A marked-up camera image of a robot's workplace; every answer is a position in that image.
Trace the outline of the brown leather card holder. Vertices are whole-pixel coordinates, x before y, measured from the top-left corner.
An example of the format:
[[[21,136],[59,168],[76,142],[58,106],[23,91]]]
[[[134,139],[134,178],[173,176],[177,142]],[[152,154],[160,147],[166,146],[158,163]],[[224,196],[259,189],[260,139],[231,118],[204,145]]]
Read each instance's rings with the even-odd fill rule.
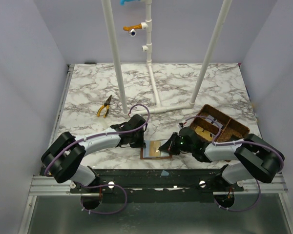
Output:
[[[146,140],[146,146],[144,148],[141,148],[140,159],[160,160],[172,158],[171,154],[159,150],[159,148],[166,141],[167,140]]]

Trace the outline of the gold credit card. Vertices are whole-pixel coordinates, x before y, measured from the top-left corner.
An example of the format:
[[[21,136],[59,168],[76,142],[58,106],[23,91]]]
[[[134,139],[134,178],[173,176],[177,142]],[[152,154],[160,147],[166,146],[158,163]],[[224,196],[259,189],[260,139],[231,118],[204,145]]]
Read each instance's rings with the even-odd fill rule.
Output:
[[[161,152],[158,148],[161,146],[161,141],[147,141],[146,142],[146,158],[158,158],[161,155]]]

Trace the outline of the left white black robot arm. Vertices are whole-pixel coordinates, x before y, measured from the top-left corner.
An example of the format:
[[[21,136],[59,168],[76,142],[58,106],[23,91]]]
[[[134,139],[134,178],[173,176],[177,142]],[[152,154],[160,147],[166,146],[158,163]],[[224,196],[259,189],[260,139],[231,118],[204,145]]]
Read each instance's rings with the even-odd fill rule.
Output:
[[[135,114],[129,121],[111,125],[95,137],[77,138],[70,132],[62,133],[42,155],[41,161],[58,183],[71,180],[84,186],[98,184],[98,176],[90,166],[83,166],[82,159],[94,152],[129,145],[131,148],[144,148],[146,120]]]

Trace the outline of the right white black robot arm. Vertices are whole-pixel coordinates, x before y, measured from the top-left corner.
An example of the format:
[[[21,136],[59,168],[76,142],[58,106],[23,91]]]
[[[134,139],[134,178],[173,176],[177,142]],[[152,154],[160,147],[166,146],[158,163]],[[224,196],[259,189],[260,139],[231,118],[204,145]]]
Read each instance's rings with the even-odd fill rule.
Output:
[[[284,167],[284,156],[277,149],[254,134],[230,142],[206,142],[190,127],[178,133],[161,145],[158,150],[170,155],[190,153],[197,161],[211,163],[221,160],[234,160],[237,163],[225,165],[216,176],[215,182],[221,185],[256,179],[271,183],[275,175]]]

